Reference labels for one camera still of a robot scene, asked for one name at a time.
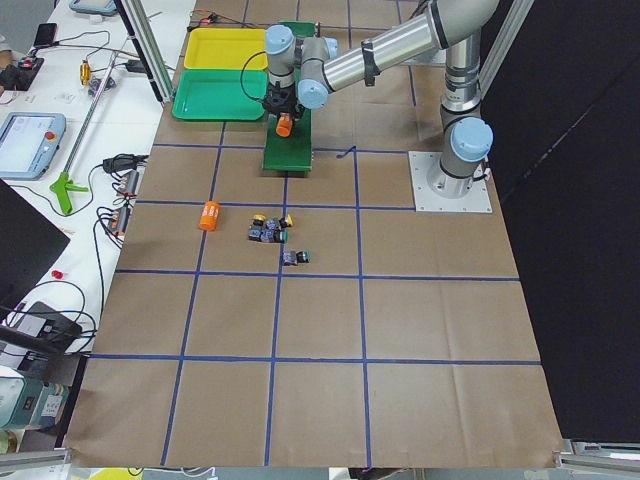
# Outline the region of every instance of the black panel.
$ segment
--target black panel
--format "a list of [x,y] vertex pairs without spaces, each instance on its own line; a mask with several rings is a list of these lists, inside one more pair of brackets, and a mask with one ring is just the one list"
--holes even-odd
[[640,61],[503,206],[565,438],[640,440]]
[[[55,225],[0,180],[0,305],[13,308],[69,243]],[[6,312],[0,310],[0,319]]]
[[[511,3],[502,0],[483,29],[483,58]],[[482,106],[501,195],[637,57],[639,18],[638,1],[534,2]]]

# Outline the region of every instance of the white table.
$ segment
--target white table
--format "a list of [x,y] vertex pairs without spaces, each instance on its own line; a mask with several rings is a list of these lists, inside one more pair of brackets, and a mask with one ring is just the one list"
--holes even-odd
[[[189,24],[189,12],[195,0],[176,2],[174,0],[143,0],[147,15],[152,16],[150,23],[155,34],[165,64],[175,68],[178,64],[185,29]],[[51,15],[49,22],[58,24],[57,40],[76,36],[85,31],[106,30],[110,33],[109,48],[123,49],[135,53],[130,41],[125,43],[127,32],[120,16],[104,17],[103,22],[93,24],[90,17],[73,12],[68,2],[60,2]],[[63,43],[100,46],[107,35],[86,35]],[[11,185],[26,185],[41,195],[48,197],[57,206],[55,195],[49,185],[59,176],[69,158],[82,122],[85,119],[91,97],[80,84],[80,64],[88,48],[56,47],[38,53],[45,59],[42,69],[27,92],[19,92],[8,105],[0,106],[0,122],[10,112],[56,112],[67,119],[67,131],[62,138],[60,150],[56,153],[51,168],[37,181],[7,181]],[[90,56],[93,69],[106,67],[111,52],[99,51]],[[123,63],[131,57],[120,56],[116,63]],[[76,184],[85,185],[91,168],[103,159],[118,153],[147,154],[153,144],[155,132],[162,114],[162,106],[156,100],[146,75],[127,72],[124,67],[115,69],[113,78],[116,88],[105,92],[92,117],[81,148],[71,167],[70,176]],[[5,92],[1,101],[11,98],[11,92]],[[92,204],[77,215],[62,217],[55,215],[49,204],[29,191],[18,188],[16,191],[36,207],[44,216],[67,233],[71,242],[51,270],[59,270],[64,280],[78,285],[87,297],[85,311],[99,322],[100,316],[100,278],[95,254],[92,227],[96,221],[96,208],[113,208],[115,193],[111,187],[113,179],[97,169],[93,174],[94,200]],[[74,211],[88,202],[88,193],[70,193]],[[119,250],[97,228],[97,240],[100,259],[104,272],[105,292],[109,285]],[[50,273],[43,281],[51,280]],[[76,309],[80,298],[73,288],[67,285],[51,285],[39,288],[25,298],[26,308],[36,301],[42,301],[54,309]],[[84,318],[79,321],[84,330],[92,328],[91,322]],[[69,352],[84,345],[85,340],[74,342]]]

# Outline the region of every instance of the white mounting plate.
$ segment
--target white mounting plate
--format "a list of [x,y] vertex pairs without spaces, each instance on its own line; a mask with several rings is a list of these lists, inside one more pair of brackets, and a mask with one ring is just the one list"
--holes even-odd
[[[440,160],[441,155],[441,152],[409,152],[416,212],[492,213],[485,180],[473,182],[469,192],[462,198],[444,198],[431,189],[427,184],[427,172],[431,165]],[[476,177],[480,175],[482,175],[482,165],[478,165],[474,174]]]

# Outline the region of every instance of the yellow tray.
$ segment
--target yellow tray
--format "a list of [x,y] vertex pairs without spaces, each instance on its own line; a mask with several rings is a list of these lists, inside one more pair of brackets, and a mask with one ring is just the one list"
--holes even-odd
[[[265,31],[259,28],[198,28],[191,32],[185,68],[240,70],[251,55],[265,49]],[[258,55],[247,70],[267,68],[267,56]]]

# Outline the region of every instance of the green board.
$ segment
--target green board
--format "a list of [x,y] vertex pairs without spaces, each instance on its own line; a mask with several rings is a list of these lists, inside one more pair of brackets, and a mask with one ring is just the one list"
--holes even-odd
[[[289,27],[294,35],[312,37],[315,26],[309,22],[280,22]],[[311,170],[313,153],[311,149],[311,111],[295,123],[289,137],[281,137],[276,133],[277,119],[269,115],[267,125],[267,142],[264,147],[262,168],[286,172],[308,172]]]

